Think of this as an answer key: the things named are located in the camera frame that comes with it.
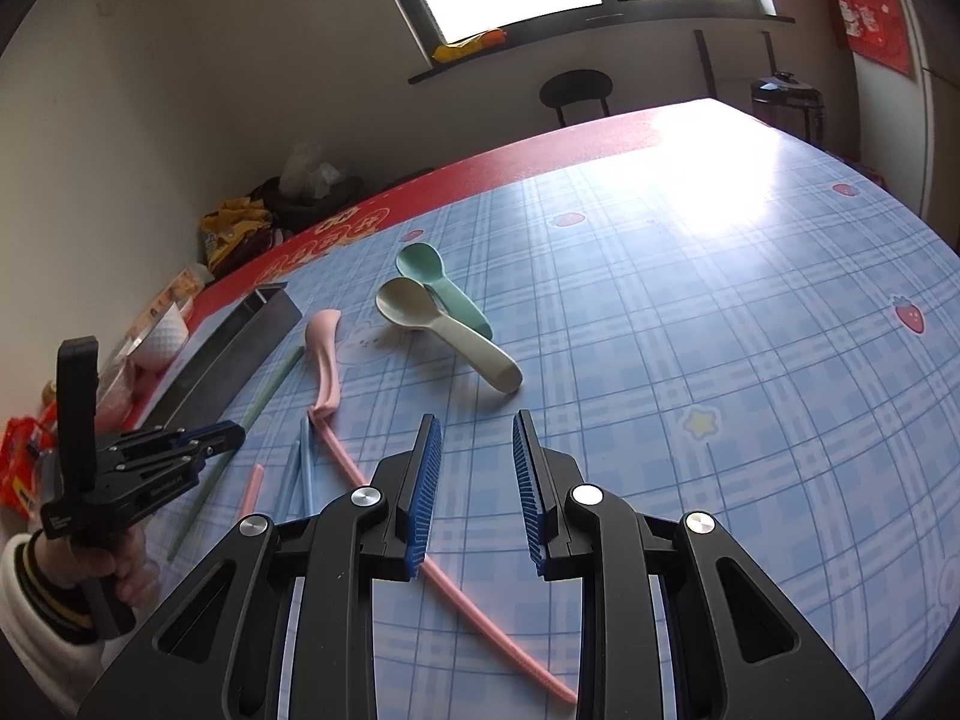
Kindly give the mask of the white sleeve forearm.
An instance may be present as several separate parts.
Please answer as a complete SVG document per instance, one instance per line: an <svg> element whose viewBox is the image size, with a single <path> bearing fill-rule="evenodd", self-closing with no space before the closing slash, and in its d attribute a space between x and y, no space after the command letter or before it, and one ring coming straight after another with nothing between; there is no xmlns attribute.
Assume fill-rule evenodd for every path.
<svg viewBox="0 0 960 720"><path fill-rule="evenodd" d="M78 583L60 589L39 571L41 530L13 535L2 550L2 634L34 683L71 717L103 669L104 642Z"/></svg>

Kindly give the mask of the person's left hand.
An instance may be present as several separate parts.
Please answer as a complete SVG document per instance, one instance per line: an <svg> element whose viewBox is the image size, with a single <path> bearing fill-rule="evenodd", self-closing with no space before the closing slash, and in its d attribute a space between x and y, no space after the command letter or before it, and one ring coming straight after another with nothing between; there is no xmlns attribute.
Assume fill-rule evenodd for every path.
<svg viewBox="0 0 960 720"><path fill-rule="evenodd" d="M114 577L116 596L134 610L153 608L160 596L160 569L145 550L142 525L128 528L107 550L73 546L70 539L50 541L39 535L34 543L39 571L60 589L71 589L88 578Z"/></svg>

